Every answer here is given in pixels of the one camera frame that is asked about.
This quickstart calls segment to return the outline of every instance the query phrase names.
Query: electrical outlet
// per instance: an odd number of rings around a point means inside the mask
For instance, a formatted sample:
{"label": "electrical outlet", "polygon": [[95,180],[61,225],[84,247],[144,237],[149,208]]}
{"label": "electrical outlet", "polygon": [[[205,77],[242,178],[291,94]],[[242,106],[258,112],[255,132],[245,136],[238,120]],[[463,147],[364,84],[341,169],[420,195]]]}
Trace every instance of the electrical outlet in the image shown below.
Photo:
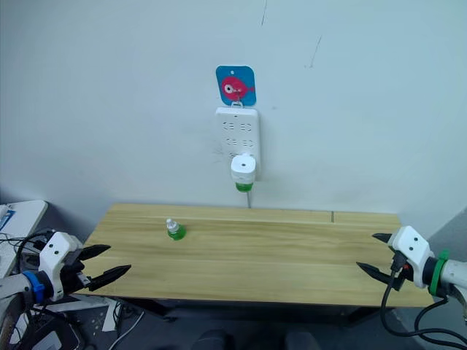
{"label": "electrical outlet", "polygon": [[222,151],[229,166],[236,155],[247,153],[260,168],[260,118],[256,109],[219,107],[216,110],[216,129]]}

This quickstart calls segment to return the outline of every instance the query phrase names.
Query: blue ring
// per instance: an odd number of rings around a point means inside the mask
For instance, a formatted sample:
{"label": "blue ring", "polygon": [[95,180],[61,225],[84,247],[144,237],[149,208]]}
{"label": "blue ring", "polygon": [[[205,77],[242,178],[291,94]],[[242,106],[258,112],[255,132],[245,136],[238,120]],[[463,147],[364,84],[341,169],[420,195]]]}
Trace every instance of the blue ring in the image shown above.
{"label": "blue ring", "polygon": [[34,292],[34,299],[37,304],[40,304],[44,301],[44,290],[45,286],[39,282],[36,275],[30,271],[24,271],[23,275],[31,282],[32,290]]}

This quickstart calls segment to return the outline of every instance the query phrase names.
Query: wood grain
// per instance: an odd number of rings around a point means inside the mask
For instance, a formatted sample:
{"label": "wood grain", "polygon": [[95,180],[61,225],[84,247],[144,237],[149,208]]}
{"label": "wood grain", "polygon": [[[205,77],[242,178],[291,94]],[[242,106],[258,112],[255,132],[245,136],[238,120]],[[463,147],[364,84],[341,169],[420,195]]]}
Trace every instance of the wood grain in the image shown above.
{"label": "wood grain", "polygon": [[[391,252],[371,237],[400,226],[396,215],[325,211],[115,204],[87,244],[110,244],[86,261],[97,276],[132,264],[98,295],[192,300],[243,300],[378,306],[385,286],[355,264],[388,272]],[[171,240],[165,220],[184,224]],[[390,306],[426,306],[412,283],[393,292]]]}

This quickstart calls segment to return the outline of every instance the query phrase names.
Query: white wall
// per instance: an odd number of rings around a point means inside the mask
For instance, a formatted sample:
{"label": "white wall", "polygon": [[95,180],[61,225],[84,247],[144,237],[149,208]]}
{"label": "white wall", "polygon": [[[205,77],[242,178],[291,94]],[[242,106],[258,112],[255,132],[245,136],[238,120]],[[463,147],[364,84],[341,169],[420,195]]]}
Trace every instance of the white wall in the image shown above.
{"label": "white wall", "polygon": [[[255,70],[253,206],[467,204],[467,3],[1,0],[2,199],[92,231],[115,201],[244,206],[212,132],[215,68]],[[320,46],[310,68],[319,38]]]}

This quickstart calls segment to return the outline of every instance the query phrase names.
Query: blue sticker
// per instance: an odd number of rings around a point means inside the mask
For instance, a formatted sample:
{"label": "blue sticker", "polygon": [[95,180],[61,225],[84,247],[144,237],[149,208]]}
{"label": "blue sticker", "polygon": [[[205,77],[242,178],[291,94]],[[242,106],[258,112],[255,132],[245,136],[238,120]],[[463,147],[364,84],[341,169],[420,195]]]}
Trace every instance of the blue sticker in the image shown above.
{"label": "blue sticker", "polygon": [[249,66],[218,66],[216,69],[220,97],[224,104],[240,101],[244,106],[256,103],[255,75]]}

